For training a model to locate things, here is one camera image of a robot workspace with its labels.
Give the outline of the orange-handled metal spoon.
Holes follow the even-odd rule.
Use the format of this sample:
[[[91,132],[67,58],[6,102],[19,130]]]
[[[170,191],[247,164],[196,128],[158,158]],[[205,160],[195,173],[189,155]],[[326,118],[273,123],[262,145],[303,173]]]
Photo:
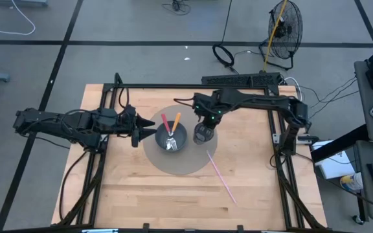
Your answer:
[[[177,150],[177,144],[174,138],[174,133],[175,133],[175,130],[177,129],[177,125],[180,119],[181,119],[181,113],[178,113],[175,117],[175,121],[171,129],[169,129],[168,124],[167,124],[166,129],[168,131],[168,138],[166,140],[166,150],[169,150],[169,149],[172,149],[173,151]]]

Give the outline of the dark grey bowl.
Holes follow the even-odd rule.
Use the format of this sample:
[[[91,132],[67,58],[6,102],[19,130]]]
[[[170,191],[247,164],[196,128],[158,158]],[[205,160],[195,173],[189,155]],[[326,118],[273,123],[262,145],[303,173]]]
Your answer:
[[[167,152],[177,152],[180,151],[187,141],[187,130],[182,125],[182,123],[178,123],[177,127],[175,129],[174,134],[172,135],[172,138],[176,142],[177,149],[174,150],[171,147],[167,149],[167,140],[170,138],[169,133],[167,132],[164,124],[160,124],[157,128],[157,132],[155,133],[155,141],[157,145],[163,150]]]

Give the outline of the dark transparent plastic cup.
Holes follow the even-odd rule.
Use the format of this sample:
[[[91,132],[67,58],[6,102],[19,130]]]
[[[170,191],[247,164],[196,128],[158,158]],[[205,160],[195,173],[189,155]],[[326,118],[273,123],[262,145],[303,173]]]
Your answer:
[[[209,133],[208,130],[207,130],[206,133],[198,133],[198,124],[197,124],[194,128],[193,141],[194,141],[194,143],[196,143],[198,145],[204,144],[204,143],[212,140],[214,134],[215,134],[215,132],[213,134],[211,134],[211,133]]]

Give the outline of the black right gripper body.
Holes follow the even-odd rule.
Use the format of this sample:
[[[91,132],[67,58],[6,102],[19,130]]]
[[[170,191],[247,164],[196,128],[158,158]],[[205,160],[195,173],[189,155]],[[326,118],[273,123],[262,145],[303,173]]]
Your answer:
[[[205,113],[201,122],[206,128],[215,128],[222,119],[221,114]]]

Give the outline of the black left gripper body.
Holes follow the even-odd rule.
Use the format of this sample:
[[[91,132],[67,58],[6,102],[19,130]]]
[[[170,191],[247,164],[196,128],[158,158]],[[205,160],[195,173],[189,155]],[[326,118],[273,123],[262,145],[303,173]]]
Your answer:
[[[124,124],[124,127],[126,128],[126,137],[131,138],[131,145],[134,148],[137,148],[139,145],[139,130],[137,128],[137,113],[133,106],[130,104],[127,105],[122,114],[122,123]]]

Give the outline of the round grey placemat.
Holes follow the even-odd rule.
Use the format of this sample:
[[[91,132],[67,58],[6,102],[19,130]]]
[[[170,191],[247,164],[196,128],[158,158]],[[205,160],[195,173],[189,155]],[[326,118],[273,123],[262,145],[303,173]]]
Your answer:
[[[154,114],[151,121],[155,122],[155,129],[163,123],[161,118],[163,113],[166,115],[169,126],[173,125],[176,115],[181,113],[180,123],[184,125],[187,131],[186,144],[180,151],[167,152],[157,145],[155,134],[149,136],[142,140],[142,144],[150,162],[159,170],[173,175],[194,173],[206,166],[210,162],[206,151],[210,151],[212,156],[215,154],[218,145],[217,134],[213,136],[212,140],[204,144],[194,143],[193,134],[194,128],[198,124],[198,116],[185,105],[171,105]]]

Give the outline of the black desk beam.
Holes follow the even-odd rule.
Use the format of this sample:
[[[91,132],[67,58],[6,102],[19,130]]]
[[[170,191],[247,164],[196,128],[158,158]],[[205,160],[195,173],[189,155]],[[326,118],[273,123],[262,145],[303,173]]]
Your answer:
[[[321,146],[320,148],[313,150],[311,152],[311,158],[313,162],[320,162],[340,151],[352,147],[359,140],[367,141],[368,139],[367,126],[364,124],[351,132]]]

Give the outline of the pink plastic straw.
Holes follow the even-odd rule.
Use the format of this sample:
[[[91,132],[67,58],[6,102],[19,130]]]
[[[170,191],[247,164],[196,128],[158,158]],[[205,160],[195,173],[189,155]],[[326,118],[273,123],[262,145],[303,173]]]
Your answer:
[[[236,199],[234,198],[234,196],[233,196],[233,194],[232,194],[232,192],[231,192],[231,189],[229,188],[228,184],[225,182],[225,179],[223,178],[222,174],[220,173],[218,167],[216,166],[216,163],[214,162],[214,160],[213,160],[213,158],[212,158],[212,155],[211,155],[210,151],[207,150],[206,152],[207,152],[207,156],[208,156],[208,158],[209,158],[209,160],[210,160],[210,163],[212,164],[212,166],[213,166],[215,172],[217,173],[218,177],[220,178],[220,181],[223,183],[223,185],[224,185],[224,187],[225,187],[225,189],[226,189],[228,195],[229,195],[230,198],[232,199],[233,203],[234,203],[235,205],[237,205],[237,201],[236,201]]]

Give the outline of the white printed container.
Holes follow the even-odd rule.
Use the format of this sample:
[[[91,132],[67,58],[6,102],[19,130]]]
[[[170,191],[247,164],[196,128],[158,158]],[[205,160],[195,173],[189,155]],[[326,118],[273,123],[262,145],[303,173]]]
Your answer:
[[[340,178],[339,184],[348,191],[360,192],[363,189],[363,180],[361,172],[345,175]]]

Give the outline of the black aluminium table frame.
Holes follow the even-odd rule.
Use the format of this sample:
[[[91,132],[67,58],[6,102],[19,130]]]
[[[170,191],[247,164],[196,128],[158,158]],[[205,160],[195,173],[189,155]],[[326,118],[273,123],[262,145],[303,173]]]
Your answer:
[[[173,98],[191,98],[195,92],[210,94],[219,87],[199,84],[132,85],[130,104],[144,118],[163,107],[174,105]],[[273,154],[273,120],[280,131],[278,114],[241,109],[223,117],[216,128],[219,143],[214,162],[229,186],[235,205],[212,163],[190,175],[169,175],[146,158],[143,145],[132,148],[129,138],[111,136],[100,184],[94,227],[192,230],[287,230],[297,227],[295,205],[289,194],[282,204],[284,188],[277,171],[269,164]],[[63,193],[63,211],[68,212],[80,197],[89,155],[71,170]],[[310,213],[327,227],[313,164],[292,156],[299,197]]]

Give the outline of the black floor fan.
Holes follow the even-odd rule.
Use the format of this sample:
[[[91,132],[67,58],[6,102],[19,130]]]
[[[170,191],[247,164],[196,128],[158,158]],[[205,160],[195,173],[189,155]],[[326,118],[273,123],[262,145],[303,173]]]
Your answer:
[[[288,71],[294,67],[294,55],[298,51],[303,33],[302,15],[298,6],[291,0],[281,0],[269,11],[267,39],[258,49],[264,60],[264,69],[272,65]],[[285,67],[269,61],[269,58],[289,60]]]

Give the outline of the red-handled metal fork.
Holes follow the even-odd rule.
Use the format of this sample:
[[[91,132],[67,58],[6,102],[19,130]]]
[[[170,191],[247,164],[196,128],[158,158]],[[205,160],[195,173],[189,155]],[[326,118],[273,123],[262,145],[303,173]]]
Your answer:
[[[168,133],[168,138],[166,139],[166,150],[176,151],[177,150],[177,144],[176,144],[175,138],[173,138],[174,133],[169,127],[168,121],[166,119],[166,115],[163,113],[161,115],[161,118],[163,120],[163,124],[165,126],[165,129]]]

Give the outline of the white box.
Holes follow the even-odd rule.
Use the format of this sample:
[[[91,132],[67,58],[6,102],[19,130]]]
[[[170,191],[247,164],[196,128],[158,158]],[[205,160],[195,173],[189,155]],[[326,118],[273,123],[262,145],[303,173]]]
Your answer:
[[[335,179],[345,175],[354,174],[355,170],[353,163],[354,160],[348,158],[346,151],[340,151],[327,159],[315,162],[315,167],[320,170],[323,178]]]

